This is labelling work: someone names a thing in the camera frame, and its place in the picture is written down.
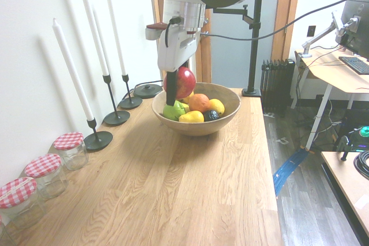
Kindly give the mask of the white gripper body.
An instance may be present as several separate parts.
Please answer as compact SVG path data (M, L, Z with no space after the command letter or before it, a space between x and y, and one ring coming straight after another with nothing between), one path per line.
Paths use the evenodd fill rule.
M158 67L174 72L191 58L198 47L200 31L188 32L182 25L171 25L160 36Z

